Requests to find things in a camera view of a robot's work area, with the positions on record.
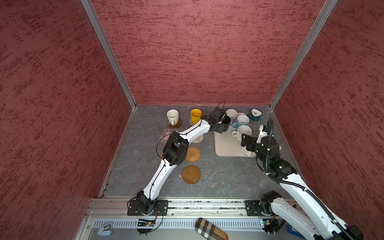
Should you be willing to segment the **yellow mug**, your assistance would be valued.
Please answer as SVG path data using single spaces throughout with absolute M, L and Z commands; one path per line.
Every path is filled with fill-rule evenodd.
M 190 115 L 192 123 L 197 124 L 201 119 L 202 111 L 200 109 L 193 109 Z

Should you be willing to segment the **multicolour woven round coaster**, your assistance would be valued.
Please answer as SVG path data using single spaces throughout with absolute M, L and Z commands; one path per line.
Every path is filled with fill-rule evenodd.
M 202 140 L 203 140 L 203 138 L 204 138 L 204 136 L 203 135 L 201 135 L 201 136 L 199 136 L 198 138 L 196 138 L 194 141 L 193 141 L 193 143 L 200 143 Z

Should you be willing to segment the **dark amber round coaster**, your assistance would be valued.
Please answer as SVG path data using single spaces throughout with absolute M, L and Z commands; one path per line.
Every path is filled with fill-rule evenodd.
M 183 120 L 181 118 L 179 118 L 178 123 L 176 125 L 172 125 L 169 121 L 167 121 L 167 124 L 171 129 L 179 128 L 182 125 L 182 123 L 183 123 Z

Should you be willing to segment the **rattan round coaster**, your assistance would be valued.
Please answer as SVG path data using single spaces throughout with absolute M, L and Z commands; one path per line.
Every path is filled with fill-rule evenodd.
M 194 163 L 201 158 L 201 152 L 196 147 L 189 147 L 186 155 L 186 160 L 188 162 Z

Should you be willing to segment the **white mug with handle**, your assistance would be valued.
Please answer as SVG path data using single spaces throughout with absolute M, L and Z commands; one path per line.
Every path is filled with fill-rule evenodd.
M 171 126 L 176 126 L 179 122 L 179 112 L 175 109 L 167 111 L 168 122 Z

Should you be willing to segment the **pink flower coaster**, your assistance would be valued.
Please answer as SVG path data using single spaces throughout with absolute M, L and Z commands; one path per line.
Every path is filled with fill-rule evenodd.
M 162 135 L 159 138 L 159 141 L 161 143 L 166 143 L 168 141 L 171 133 L 173 133 L 173 132 L 178 133 L 179 130 L 178 129 L 164 129 Z

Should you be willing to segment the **brown wooden round coaster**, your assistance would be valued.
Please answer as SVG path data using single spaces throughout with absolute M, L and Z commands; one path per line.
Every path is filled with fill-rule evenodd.
M 201 171 L 198 167 L 189 165 L 183 169 L 182 178 L 187 184 L 195 184 L 201 178 Z

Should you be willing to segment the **black mug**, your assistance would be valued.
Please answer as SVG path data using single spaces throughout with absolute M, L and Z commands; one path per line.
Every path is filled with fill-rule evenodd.
M 222 122 L 221 126 L 223 127 L 223 131 L 226 132 L 231 124 L 231 118 L 229 116 L 226 116 Z

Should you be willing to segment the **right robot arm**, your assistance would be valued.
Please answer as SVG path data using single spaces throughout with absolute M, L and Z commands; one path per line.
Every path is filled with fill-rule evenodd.
M 364 235 L 355 225 L 349 226 L 334 214 L 306 185 L 297 170 L 281 158 L 280 146 L 272 135 L 258 139 L 241 136 L 241 146 L 256 154 L 266 175 L 285 189 L 303 209 L 290 207 L 285 199 L 271 191 L 262 196 L 261 212 L 277 215 L 292 225 L 307 240 L 362 240 Z

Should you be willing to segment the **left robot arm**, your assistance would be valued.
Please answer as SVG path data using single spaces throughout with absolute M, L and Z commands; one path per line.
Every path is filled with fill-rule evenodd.
M 136 196 L 145 215 L 149 215 L 153 211 L 160 190 L 170 173 L 186 159 L 190 143 L 211 131 L 221 134 L 226 126 L 223 123 L 226 116 L 224 110 L 216 108 L 213 113 L 202 116 L 195 125 L 187 130 L 170 134 L 163 148 L 162 160 L 158 169 L 148 185 Z

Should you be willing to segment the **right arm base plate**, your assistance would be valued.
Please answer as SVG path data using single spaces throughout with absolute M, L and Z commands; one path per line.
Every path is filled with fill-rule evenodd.
M 267 200 L 247 200 L 245 201 L 247 216 L 271 216 L 271 206 Z

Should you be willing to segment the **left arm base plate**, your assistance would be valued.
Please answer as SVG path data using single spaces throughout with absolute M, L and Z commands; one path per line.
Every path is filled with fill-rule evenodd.
M 137 199 L 128 202 L 128 216 L 166 216 L 168 212 L 169 201 L 157 200 L 150 203 L 147 207 L 140 205 Z

